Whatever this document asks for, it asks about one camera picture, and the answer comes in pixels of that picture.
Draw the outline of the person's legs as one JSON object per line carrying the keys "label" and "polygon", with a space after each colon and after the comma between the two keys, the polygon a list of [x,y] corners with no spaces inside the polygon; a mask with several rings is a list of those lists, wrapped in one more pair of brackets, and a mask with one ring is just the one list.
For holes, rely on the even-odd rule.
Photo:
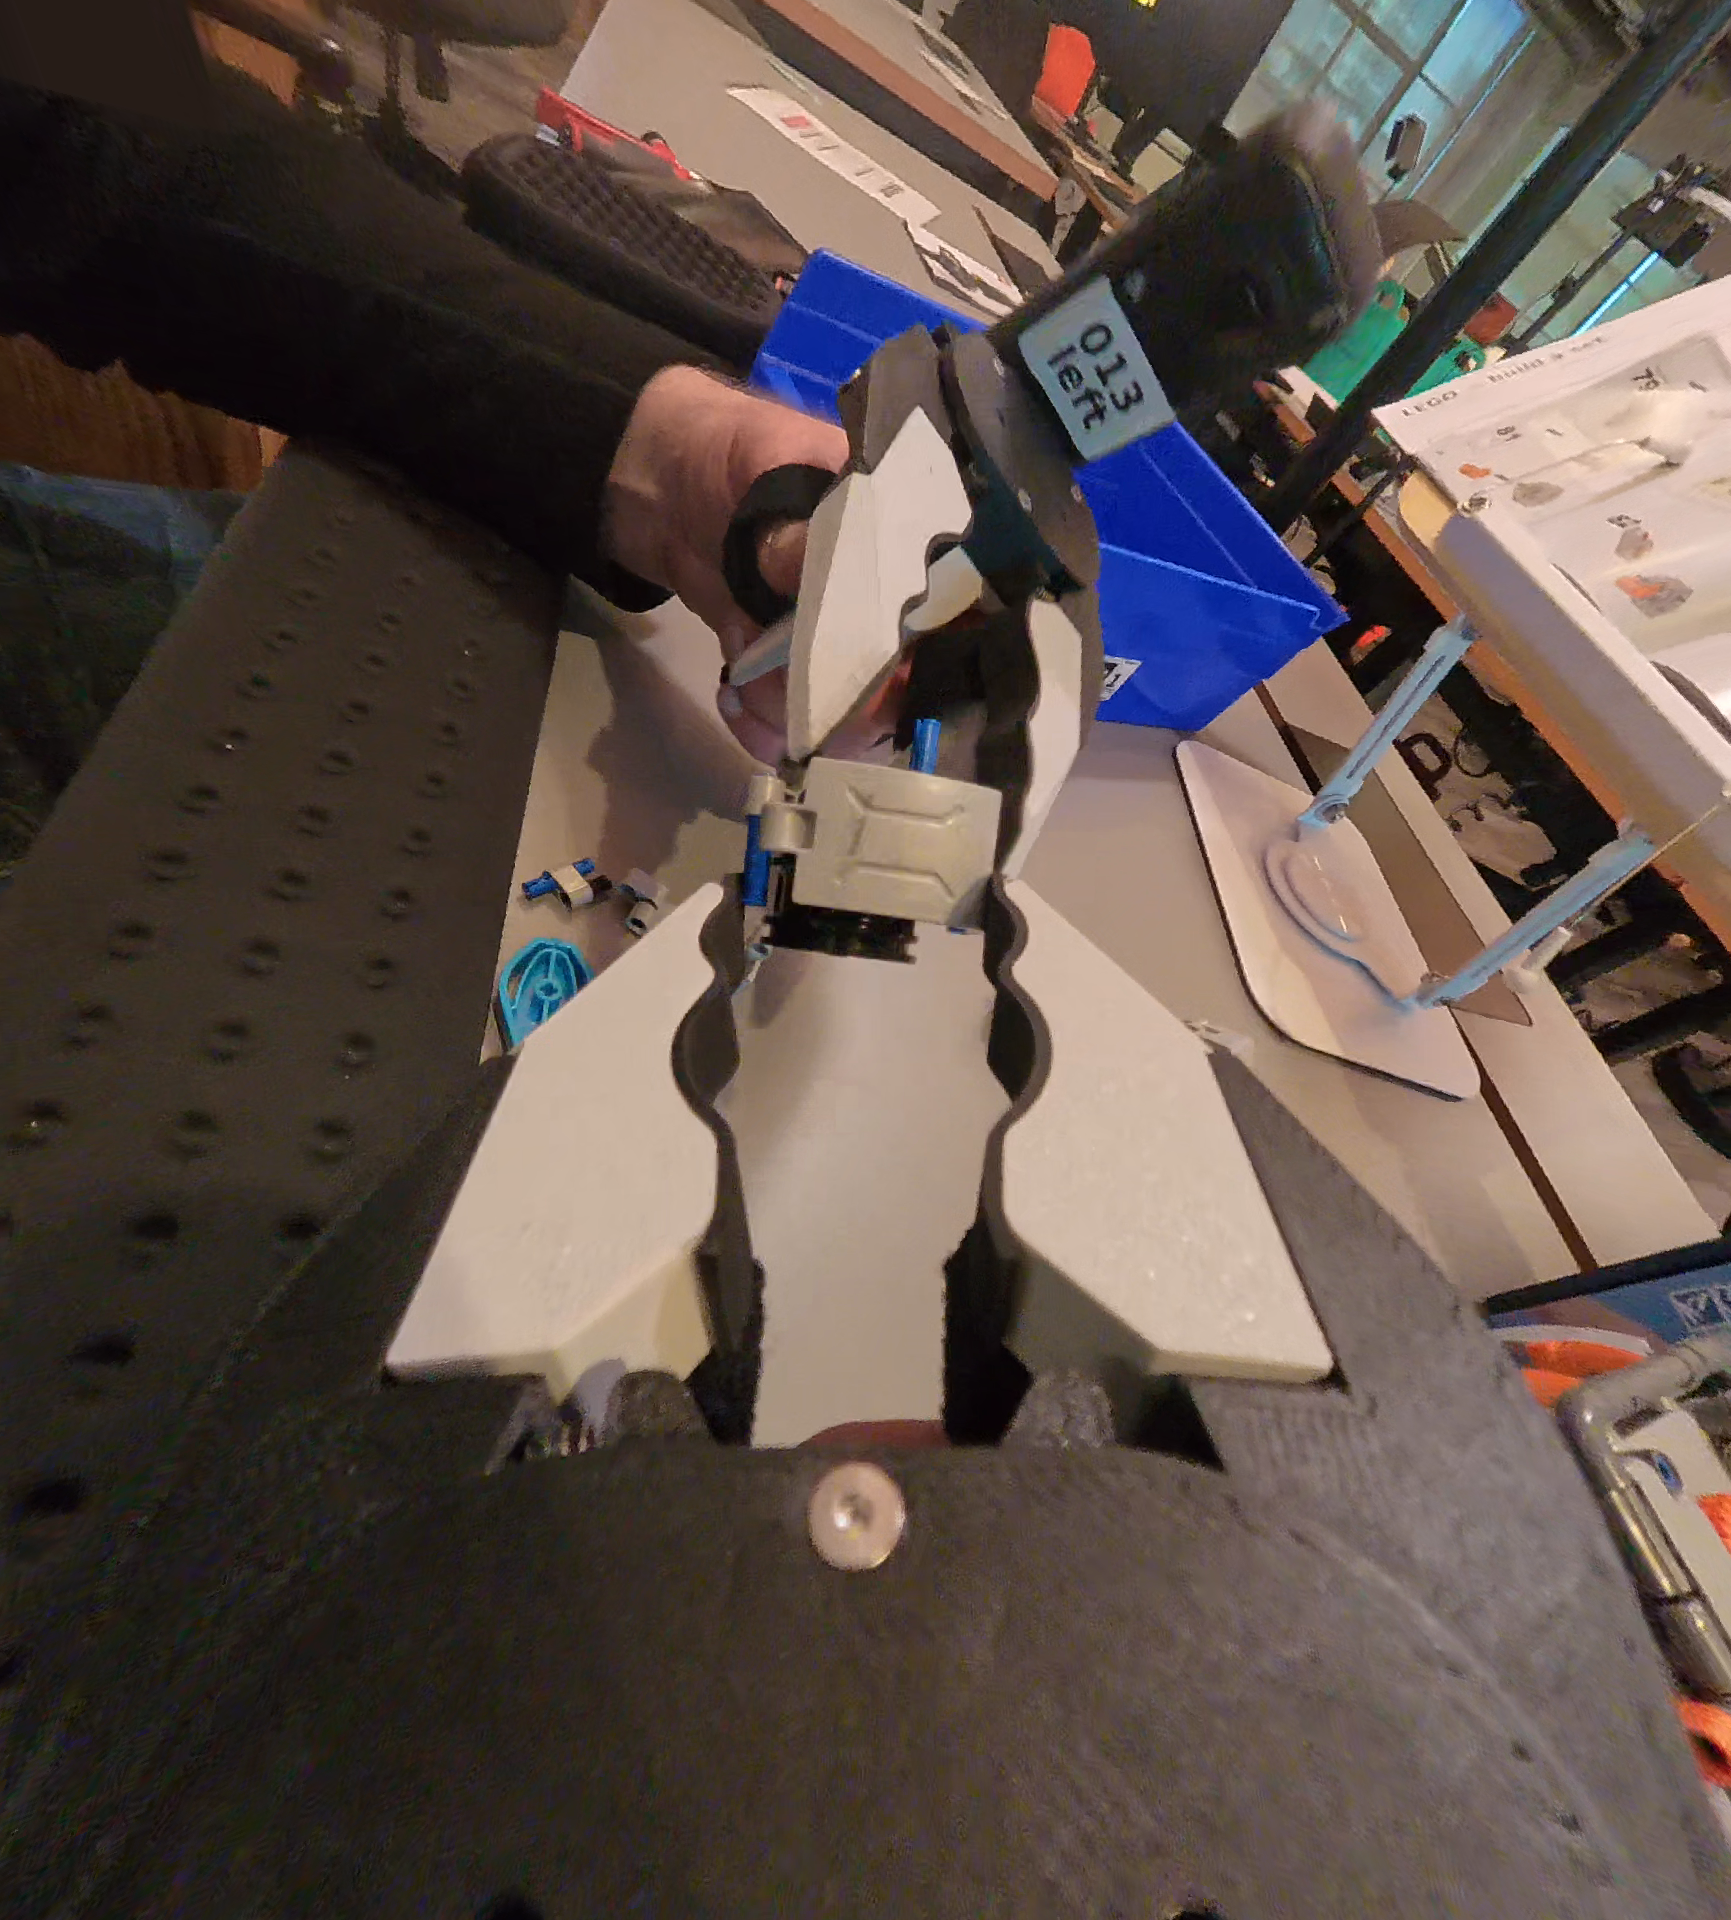
{"label": "person's legs", "polygon": [[0,463],[0,896],[242,504]]}

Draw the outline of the black keyboard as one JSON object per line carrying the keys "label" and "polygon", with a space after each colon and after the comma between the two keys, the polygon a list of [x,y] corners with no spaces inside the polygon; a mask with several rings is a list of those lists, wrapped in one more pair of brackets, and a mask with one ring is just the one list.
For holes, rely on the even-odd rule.
{"label": "black keyboard", "polygon": [[499,134],[467,156],[459,181],[469,228],[739,372],[809,262],[755,196],[635,141]]}

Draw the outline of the person's left forearm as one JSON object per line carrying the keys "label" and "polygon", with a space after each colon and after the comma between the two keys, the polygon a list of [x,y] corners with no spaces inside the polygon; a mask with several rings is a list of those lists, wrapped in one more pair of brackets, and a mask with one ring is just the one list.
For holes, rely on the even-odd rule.
{"label": "person's left forearm", "polygon": [[625,607],[607,480],[689,351],[517,262],[364,146],[228,70],[198,126],[0,77],[0,334],[395,468]]}

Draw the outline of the white desk stand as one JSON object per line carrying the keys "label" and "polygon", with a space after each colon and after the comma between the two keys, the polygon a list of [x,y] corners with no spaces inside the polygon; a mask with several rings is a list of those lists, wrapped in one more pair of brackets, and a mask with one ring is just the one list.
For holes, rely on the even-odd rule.
{"label": "white desk stand", "polygon": [[[1349,809],[1423,700],[1477,637],[1543,682],[1649,780],[1639,814],[1535,907],[1449,967],[1431,967]],[[1601,616],[1461,616],[1313,794],[1201,741],[1175,751],[1243,984],[1287,1040],[1449,1099],[1477,1094],[1453,1006],[1523,989],[1559,936],[1661,854],[1687,846],[1731,880],[1731,740]]]}

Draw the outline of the blue plastic separator tool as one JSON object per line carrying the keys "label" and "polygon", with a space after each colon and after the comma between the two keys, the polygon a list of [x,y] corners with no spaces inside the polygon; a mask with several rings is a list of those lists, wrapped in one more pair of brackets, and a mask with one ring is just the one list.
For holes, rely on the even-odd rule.
{"label": "blue plastic separator tool", "polygon": [[505,1051],[519,1048],[585,986],[591,967],[575,942],[539,936],[523,942],[497,970],[493,1023]]}

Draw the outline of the white instruction sheet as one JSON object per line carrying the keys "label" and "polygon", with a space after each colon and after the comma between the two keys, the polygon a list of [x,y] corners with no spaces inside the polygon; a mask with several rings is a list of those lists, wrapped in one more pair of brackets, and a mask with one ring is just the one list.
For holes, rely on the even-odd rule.
{"label": "white instruction sheet", "polygon": [[1731,869],[1731,276],[1375,420],[1491,645]]}

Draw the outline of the small grey blue pin connector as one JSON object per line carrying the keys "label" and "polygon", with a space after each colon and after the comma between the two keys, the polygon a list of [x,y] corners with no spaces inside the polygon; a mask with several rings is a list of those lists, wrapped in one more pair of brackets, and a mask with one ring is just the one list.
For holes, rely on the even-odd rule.
{"label": "small grey blue pin connector", "polygon": [[597,869],[589,857],[525,878],[517,887],[519,899],[555,899],[567,909],[593,909],[613,904],[631,937],[645,936],[667,912],[669,893],[653,876],[633,869],[613,878]]}

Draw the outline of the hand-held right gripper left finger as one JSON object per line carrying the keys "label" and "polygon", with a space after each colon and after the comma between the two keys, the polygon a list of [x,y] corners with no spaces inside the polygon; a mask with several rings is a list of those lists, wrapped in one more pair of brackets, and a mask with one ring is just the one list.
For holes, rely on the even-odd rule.
{"label": "hand-held right gripper left finger", "polygon": [[399,1379],[733,1356],[753,1256],[715,1097],[737,1063],[743,912],[721,878],[499,1066],[491,1115],[387,1347]]}

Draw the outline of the person's left hand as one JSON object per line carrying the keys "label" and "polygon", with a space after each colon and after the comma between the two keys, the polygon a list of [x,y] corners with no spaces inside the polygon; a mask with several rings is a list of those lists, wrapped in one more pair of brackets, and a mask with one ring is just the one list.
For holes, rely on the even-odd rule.
{"label": "person's left hand", "polygon": [[763,633],[735,602],[721,558],[733,509],[775,468],[839,471],[841,427],[693,366],[639,392],[603,486],[599,541],[613,571],[677,597],[727,665]]}

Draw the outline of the blue robot kit box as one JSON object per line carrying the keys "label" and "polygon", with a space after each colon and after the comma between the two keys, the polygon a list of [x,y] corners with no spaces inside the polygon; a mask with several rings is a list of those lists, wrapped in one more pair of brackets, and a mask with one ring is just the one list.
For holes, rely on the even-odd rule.
{"label": "blue robot kit box", "polygon": [[1691,1336],[1731,1344],[1731,1214],[1703,1241],[1515,1288],[1479,1310],[1519,1344],[1569,1337],[1639,1356]]}

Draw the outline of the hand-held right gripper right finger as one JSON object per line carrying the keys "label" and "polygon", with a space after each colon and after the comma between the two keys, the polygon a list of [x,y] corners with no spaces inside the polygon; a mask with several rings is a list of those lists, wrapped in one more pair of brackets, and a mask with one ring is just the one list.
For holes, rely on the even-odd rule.
{"label": "hand-held right gripper right finger", "polygon": [[955,1256],[957,1390],[1323,1379],[1229,1058],[1021,881],[993,883],[981,957],[1005,1106]]}

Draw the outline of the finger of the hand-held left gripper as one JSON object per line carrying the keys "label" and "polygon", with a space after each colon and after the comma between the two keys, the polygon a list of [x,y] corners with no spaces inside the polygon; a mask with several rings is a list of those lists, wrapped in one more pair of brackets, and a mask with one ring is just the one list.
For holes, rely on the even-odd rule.
{"label": "finger of the hand-held left gripper", "polygon": [[929,565],[973,519],[967,484],[937,425],[911,411],[875,465],[845,474],[807,529],[789,640],[789,767],[851,755],[899,725],[907,618]]}
{"label": "finger of the hand-held left gripper", "polygon": [[1103,688],[1093,587],[1035,595],[979,631],[979,782],[999,795],[995,874],[1017,880],[1069,780]]}

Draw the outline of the blue plastic storage bin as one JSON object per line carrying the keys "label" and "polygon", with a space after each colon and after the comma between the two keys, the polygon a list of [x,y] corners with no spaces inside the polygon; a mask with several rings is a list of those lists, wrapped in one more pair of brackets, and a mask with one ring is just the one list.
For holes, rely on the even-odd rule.
{"label": "blue plastic storage bin", "polygon": [[[749,383],[835,420],[837,392],[915,324],[979,329],[945,301],[815,250]],[[1191,734],[1343,622],[1343,610],[1179,427],[1075,468],[1099,537],[1099,720]]]}

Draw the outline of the black wheel hub assembly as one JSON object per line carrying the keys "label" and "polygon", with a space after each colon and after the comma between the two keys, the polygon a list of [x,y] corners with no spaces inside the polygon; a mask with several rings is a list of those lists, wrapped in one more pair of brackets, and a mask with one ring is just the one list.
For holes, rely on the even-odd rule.
{"label": "black wheel hub assembly", "polygon": [[911,964],[919,925],[981,927],[1001,828],[987,783],[817,755],[751,777],[743,819],[739,896],[763,948]]}

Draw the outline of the black metal pole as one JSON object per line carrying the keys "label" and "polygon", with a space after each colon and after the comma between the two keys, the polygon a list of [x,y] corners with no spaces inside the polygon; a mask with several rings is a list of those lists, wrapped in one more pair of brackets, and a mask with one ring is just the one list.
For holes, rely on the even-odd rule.
{"label": "black metal pole", "polygon": [[1731,28],[1731,1],[1685,1],[1623,59],[1593,103],[1549,148],[1465,250],[1411,324],[1381,351],[1353,392],[1337,399],[1333,420],[1299,448],[1281,477],[1261,497],[1259,512],[1271,532],[1281,534],[1301,518],[1337,468],[1367,438],[1373,414],[1407,395],[1477,305],[1499,289],[1501,280],[1533,252],[1627,135],[1727,28]]}

